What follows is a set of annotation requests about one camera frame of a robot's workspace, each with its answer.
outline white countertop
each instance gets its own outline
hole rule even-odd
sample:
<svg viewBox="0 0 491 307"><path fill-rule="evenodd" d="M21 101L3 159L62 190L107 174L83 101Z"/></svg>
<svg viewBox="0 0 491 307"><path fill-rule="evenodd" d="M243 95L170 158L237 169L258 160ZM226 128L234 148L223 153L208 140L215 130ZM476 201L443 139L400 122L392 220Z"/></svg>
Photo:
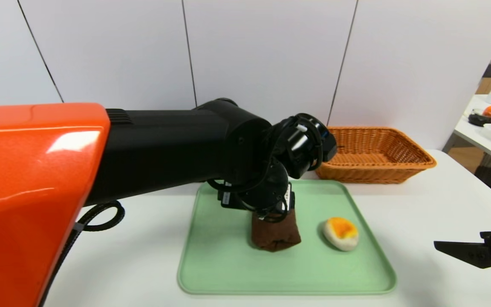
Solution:
<svg viewBox="0 0 491 307"><path fill-rule="evenodd" d="M481 242L479 232L491 231L491 189L448 155L430 153L438 166L400 185L346 185L397 273L397 287L387 295L187 295L177 268L199 187L191 184L122 200L126 216L119 225L83 232L45 306L491 306L491 268L433 247L434 240ZM94 223L113 214L105 213Z"/></svg>
<svg viewBox="0 0 491 307"><path fill-rule="evenodd" d="M486 95L474 95L465 109L464 114L469 116L472 109L485 109L486 107L489 107L490 104L485 103L485 97ZM458 125L454 128L454 133L491 155L491 140L480 134L481 129L481 127L470 124L468 118L465 115L462 115Z"/></svg>

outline brown cloth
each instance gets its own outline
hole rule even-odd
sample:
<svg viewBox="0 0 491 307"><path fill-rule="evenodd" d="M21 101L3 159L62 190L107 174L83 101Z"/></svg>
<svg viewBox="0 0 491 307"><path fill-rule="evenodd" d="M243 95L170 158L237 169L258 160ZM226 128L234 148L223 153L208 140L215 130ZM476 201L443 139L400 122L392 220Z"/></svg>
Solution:
<svg viewBox="0 0 491 307"><path fill-rule="evenodd" d="M288 249L300 243L295 210L292 209L279 223L261 221L253 213L251 240L257 247L271 252Z"/></svg>

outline orange robot body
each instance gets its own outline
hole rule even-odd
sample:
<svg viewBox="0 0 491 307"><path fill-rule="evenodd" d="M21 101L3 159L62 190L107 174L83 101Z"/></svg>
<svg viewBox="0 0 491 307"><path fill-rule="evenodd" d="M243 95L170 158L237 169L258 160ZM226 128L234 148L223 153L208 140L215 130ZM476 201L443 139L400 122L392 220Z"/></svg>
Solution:
<svg viewBox="0 0 491 307"><path fill-rule="evenodd" d="M0 307L39 305L109 128L94 103L0 107Z"/></svg>

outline green tray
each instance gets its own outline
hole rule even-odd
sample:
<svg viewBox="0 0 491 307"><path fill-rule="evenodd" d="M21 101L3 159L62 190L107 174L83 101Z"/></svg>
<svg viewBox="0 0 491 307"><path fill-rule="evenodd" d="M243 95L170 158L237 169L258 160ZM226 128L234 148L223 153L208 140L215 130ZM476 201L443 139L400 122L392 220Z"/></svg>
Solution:
<svg viewBox="0 0 491 307"><path fill-rule="evenodd" d="M251 212L222 208L217 191L202 185L196 197L178 282L191 294L374 295L397 278L346 188L335 181L292 181L302 243L279 252L251 243ZM352 221L360 241L342 252L323 236L333 216Z"/></svg>

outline white wall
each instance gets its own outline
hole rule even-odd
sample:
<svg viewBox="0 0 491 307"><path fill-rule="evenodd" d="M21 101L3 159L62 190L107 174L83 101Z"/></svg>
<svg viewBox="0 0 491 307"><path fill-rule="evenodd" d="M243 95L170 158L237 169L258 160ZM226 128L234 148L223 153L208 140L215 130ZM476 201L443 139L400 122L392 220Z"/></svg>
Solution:
<svg viewBox="0 0 491 307"><path fill-rule="evenodd" d="M491 1L360 0L329 124L442 148L491 59Z"/></svg>
<svg viewBox="0 0 491 307"><path fill-rule="evenodd" d="M326 122L356 0L185 0L198 103Z"/></svg>
<svg viewBox="0 0 491 307"><path fill-rule="evenodd" d="M0 0L0 105L59 102L18 3Z"/></svg>
<svg viewBox="0 0 491 307"><path fill-rule="evenodd" d="M195 107L181 0L21 0L64 101Z"/></svg>

